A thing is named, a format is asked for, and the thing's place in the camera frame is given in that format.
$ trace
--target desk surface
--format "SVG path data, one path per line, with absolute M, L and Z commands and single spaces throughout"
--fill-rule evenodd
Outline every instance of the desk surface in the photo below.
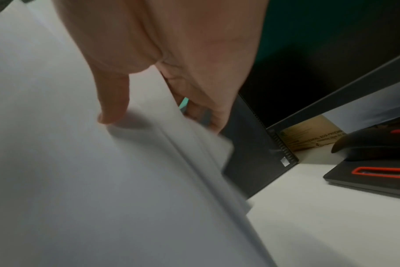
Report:
M 279 267 L 400 267 L 400 199 L 329 185 L 331 146 L 251 198 L 248 214 Z

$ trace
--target white paper sheet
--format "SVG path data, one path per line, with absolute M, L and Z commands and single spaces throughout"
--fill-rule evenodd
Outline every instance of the white paper sheet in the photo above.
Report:
M 220 174 L 230 143 L 155 68 L 99 125 L 90 71 L 51 29 L 20 1 L 0 14 L 0 266 L 273 266 Z

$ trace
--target black mouse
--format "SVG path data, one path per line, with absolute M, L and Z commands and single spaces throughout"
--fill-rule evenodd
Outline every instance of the black mouse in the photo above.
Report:
M 346 161 L 400 158 L 400 128 L 368 128 L 352 132 L 339 139 L 332 153 Z

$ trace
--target cardboard box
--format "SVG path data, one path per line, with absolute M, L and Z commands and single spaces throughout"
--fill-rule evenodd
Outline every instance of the cardboard box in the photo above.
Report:
M 335 143 L 346 133 L 325 116 L 319 115 L 291 126 L 279 135 L 291 151 L 298 151 Z

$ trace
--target hand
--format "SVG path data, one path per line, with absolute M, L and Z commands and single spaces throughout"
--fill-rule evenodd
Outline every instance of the hand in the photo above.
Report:
M 129 103 L 129 74 L 161 71 L 186 116 L 228 121 L 254 63 L 268 0 L 54 0 L 92 70 L 102 113 L 119 120 Z

